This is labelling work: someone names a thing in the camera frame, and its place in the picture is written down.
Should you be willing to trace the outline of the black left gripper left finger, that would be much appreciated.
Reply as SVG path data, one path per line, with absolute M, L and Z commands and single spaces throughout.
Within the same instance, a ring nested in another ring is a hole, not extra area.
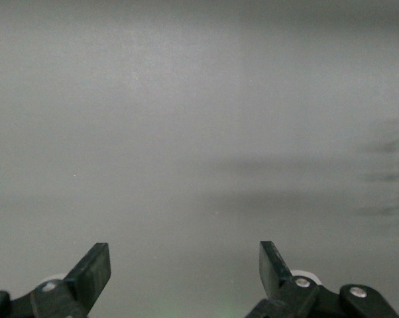
M 109 245 L 94 244 L 63 277 L 11 299 L 0 290 L 0 317 L 87 317 L 111 277 Z

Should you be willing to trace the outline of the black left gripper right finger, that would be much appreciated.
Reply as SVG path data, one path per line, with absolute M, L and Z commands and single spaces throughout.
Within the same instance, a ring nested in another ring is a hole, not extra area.
M 266 298 L 247 317 L 398 317 L 399 314 L 375 289 L 341 286 L 339 293 L 287 267 L 275 244 L 260 242 L 259 274 Z

